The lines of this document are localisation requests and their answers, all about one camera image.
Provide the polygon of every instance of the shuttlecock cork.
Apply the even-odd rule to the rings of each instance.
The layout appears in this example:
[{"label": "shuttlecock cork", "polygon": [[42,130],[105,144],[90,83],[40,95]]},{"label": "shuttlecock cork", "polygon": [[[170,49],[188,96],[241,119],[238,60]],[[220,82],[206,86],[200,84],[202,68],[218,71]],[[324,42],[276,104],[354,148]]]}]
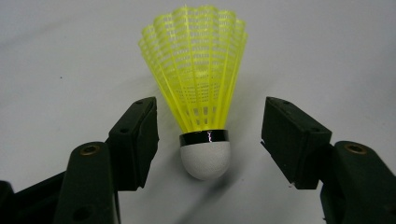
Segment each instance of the shuttlecock cork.
[{"label": "shuttlecock cork", "polygon": [[183,134],[180,154],[192,176],[223,175],[231,158],[224,130],[247,41],[234,12],[181,7],[142,32],[143,58]]}]

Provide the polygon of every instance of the black stripe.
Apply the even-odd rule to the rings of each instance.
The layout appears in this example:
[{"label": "black stripe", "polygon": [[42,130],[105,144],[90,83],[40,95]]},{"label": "black stripe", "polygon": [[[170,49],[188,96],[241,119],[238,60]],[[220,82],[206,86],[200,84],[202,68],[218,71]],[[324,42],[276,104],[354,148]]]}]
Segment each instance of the black stripe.
[{"label": "black stripe", "polygon": [[228,142],[227,130],[206,130],[195,133],[183,133],[180,136],[180,146],[188,146],[210,142]]}]

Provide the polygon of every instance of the white rounded tip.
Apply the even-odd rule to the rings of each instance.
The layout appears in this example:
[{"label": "white rounded tip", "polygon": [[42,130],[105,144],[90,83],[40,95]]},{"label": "white rounded tip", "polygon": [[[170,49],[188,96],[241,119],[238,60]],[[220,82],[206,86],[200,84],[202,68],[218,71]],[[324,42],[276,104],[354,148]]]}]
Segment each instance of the white rounded tip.
[{"label": "white rounded tip", "polygon": [[181,160],[190,175],[200,180],[215,179],[230,166],[230,142],[211,142],[180,148]]}]

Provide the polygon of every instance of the shuttlecock feather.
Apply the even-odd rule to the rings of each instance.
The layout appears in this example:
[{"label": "shuttlecock feather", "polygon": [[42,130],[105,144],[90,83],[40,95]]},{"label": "shuttlecock feather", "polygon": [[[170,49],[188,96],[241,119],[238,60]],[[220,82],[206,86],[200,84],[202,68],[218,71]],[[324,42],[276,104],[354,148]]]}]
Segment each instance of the shuttlecock feather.
[{"label": "shuttlecock feather", "polygon": [[199,179],[229,166],[224,130],[247,41],[234,12],[212,6],[181,7],[161,15],[142,32],[143,58],[177,120],[181,157]]}]

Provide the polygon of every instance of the yellow shuttlecock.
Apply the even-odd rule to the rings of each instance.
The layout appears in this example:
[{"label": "yellow shuttlecock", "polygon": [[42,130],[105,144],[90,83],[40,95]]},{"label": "yellow shuttlecock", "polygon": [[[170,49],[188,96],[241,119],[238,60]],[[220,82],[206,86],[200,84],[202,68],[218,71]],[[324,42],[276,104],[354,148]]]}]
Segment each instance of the yellow shuttlecock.
[{"label": "yellow shuttlecock", "polygon": [[234,12],[181,7],[142,32],[142,55],[183,134],[186,170],[199,179],[221,176],[230,163],[224,130],[248,38]]}]

